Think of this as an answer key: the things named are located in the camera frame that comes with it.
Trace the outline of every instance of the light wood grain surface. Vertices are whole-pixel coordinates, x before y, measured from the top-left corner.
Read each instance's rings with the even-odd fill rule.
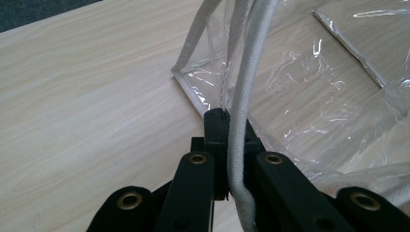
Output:
[[[0,231],[85,231],[169,181],[202,118],[170,73],[201,1],[105,0],[0,34]],[[232,201],[215,231],[239,231]]]

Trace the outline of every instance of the white cable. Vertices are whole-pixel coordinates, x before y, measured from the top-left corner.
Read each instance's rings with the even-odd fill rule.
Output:
[[[410,183],[404,183],[382,193],[396,207],[410,201]]]
[[[247,232],[257,230],[254,225],[255,203],[243,180],[245,129],[254,77],[277,3],[278,0],[255,1],[232,102],[228,141],[228,181],[242,228]]]

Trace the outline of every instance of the black metal bracket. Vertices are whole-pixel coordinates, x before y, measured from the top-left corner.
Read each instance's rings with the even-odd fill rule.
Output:
[[[227,199],[229,114],[204,116],[205,136],[193,137],[172,182],[154,192],[117,190],[87,231],[212,231],[214,201]],[[343,188],[332,198],[285,155],[266,152],[247,122],[244,184],[256,202],[259,231],[410,231],[410,218],[364,188]]]

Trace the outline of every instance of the dark floor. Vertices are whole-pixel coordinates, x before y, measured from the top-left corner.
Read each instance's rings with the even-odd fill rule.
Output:
[[[0,33],[101,0],[0,0]]]

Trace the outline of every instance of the clear plastic bag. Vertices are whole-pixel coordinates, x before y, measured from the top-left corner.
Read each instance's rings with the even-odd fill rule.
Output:
[[[380,86],[410,75],[407,1],[329,1],[314,11]]]
[[[267,150],[292,158],[319,189],[331,193],[337,182],[346,184],[343,173],[355,173],[358,180],[362,174],[383,179],[380,170],[410,161],[405,153],[410,148],[410,76],[380,90],[312,15],[322,2],[278,3],[249,118]],[[192,24],[193,28],[203,22],[190,29],[173,73],[201,114],[230,108],[251,5],[252,1],[206,0],[203,6],[208,8],[202,6]],[[408,179],[392,180],[409,175],[410,169],[401,168],[389,182],[380,182],[388,185],[372,190],[381,193],[403,186]]]

